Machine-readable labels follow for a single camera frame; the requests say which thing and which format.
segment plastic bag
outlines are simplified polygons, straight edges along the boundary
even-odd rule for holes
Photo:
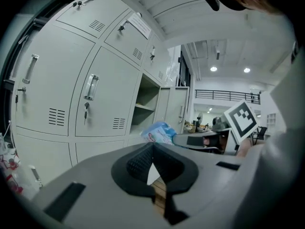
[[[21,194],[28,199],[32,199],[38,192],[31,185],[21,166],[15,148],[7,148],[7,152],[0,149],[0,172],[3,173],[9,188],[17,194]]]
[[[166,122],[156,122],[141,133],[141,137],[147,142],[173,144],[173,136],[176,131]]]

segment open shelf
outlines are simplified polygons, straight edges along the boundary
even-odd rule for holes
[[[146,106],[143,106],[143,105],[140,105],[140,104],[136,104],[135,106],[137,108],[146,109],[146,110],[150,110],[150,111],[155,111],[153,108],[146,107]]]
[[[143,74],[132,116],[130,135],[140,133],[153,124],[160,87]]]
[[[155,111],[159,89],[158,86],[143,74],[137,96],[136,107]]]

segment ceiling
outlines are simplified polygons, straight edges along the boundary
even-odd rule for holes
[[[227,111],[230,107],[219,106],[219,105],[208,105],[208,104],[194,104],[194,111],[195,112],[207,113],[210,108],[212,108],[212,110],[210,111],[211,114],[221,115],[225,111]],[[260,110],[254,110],[254,112],[255,112],[256,115],[261,113]]]
[[[275,85],[289,70],[294,36],[283,16],[233,11],[222,5],[215,12],[205,0],[134,1],[147,11],[143,18],[168,48],[186,45],[193,59],[189,67],[198,80],[234,77]],[[221,54],[217,61],[216,45]],[[217,72],[209,70],[213,65]],[[245,67],[251,69],[249,74],[243,72]]]

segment locker handle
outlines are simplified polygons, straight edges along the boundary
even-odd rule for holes
[[[123,20],[122,23],[119,25],[118,31],[121,32],[122,30],[124,30],[125,29],[125,24],[127,24],[127,23],[129,23],[128,20]]]
[[[90,2],[90,1],[94,1],[94,0],[84,0],[84,1],[81,1],[81,3],[82,3],[83,6],[86,6],[86,4],[87,4],[88,2]]]
[[[151,61],[153,61],[153,59],[155,58],[155,51],[156,51],[156,48],[153,46],[152,47],[152,52],[151,52],[151,56],[150,56],[150,59],[151,59]]]
[[[38,55],[32,54],[27,73],[25,75],[25,78],[22,79],[23,83],[30,84],[33,69],[34,69],[35,64],[37,63],[38,59],[39,59]]]
[[[35,166],[32,166],[32,165],[29,165],[29,168],[32,170],[33,175],[34,175],[34,177],[35,177],[35,179],[36,179],[36,182],[39,183],[39,189],[42,189],[43,184],[42,184],[41,179],[40,179],[40,177],[39,177],[39,175],[38,175],[38,172],[37,172],[37,170],[36,170],[36,167],[35,167]]]
[[[179,118],[184,118],[184,111],[185,111],[185,106],[184,106],[184,105],[181,105],[181,106],[180,106]]]
[[[91,100],[91,101],[94,99],[94,95],[95,95],[95,92],[97,89],[98,82],[99,82],[99,77],[97,75],[91,74],[89,76],[84,99]]]

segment wooden floor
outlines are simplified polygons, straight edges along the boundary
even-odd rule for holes
[[[163,182],[162,178],[159,177],[155,180],[154,183],[151,184],[156,192],[156,199],[155,199],[155,207],[158,212],[164,216],[165,212],[165,201],[166,201],[166,185]]]

